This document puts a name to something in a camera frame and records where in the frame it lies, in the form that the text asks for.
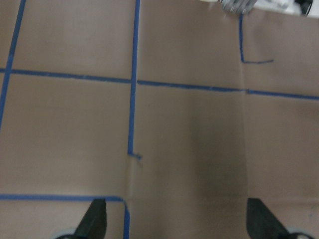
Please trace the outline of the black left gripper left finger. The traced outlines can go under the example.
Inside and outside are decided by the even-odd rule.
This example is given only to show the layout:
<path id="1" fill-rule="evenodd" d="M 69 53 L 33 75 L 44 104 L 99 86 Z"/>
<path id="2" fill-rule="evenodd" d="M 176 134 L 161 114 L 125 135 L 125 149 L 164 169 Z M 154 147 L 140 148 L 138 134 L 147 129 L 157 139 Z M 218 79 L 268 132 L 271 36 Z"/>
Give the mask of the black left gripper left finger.
<path id="1" fill-rule="evenodd" d="M 103 239 L 107 229 L 105 199 L 94 199 L 74 232 L 76 239 Z"/>

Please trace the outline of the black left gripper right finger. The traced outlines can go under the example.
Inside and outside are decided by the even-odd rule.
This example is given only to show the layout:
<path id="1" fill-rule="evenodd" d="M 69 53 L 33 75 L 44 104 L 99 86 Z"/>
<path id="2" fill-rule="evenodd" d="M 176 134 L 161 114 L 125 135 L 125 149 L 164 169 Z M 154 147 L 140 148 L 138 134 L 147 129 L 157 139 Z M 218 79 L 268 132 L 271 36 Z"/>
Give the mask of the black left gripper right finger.
<path id="1" fill-rule="evenodd" d="M 258 198 L 248 198 L 246 229 L 251 239 L 287 239 L 289 231 Z"/>

